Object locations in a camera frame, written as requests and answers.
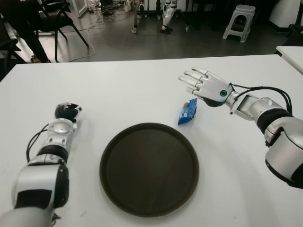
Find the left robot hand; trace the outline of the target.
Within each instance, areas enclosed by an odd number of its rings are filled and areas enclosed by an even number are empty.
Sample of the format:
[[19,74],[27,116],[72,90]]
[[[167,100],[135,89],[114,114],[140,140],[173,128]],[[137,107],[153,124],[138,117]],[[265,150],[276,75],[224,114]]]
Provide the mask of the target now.
[[58,104],[54,112],[55,119],[67,119],[72,123],[75,123],[76,116],[82,110],[82,108],[73,103],[61,103]]

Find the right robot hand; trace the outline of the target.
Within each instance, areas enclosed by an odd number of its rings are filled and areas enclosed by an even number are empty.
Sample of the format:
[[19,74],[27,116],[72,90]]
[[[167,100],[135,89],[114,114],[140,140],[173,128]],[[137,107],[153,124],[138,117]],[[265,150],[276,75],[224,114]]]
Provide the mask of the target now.
[[233,92],[229,82],[200,67],[185,71],[183,76],[178,76],[178,80],[188,84],[187,92],[203,100],[210,107],[224,105]]

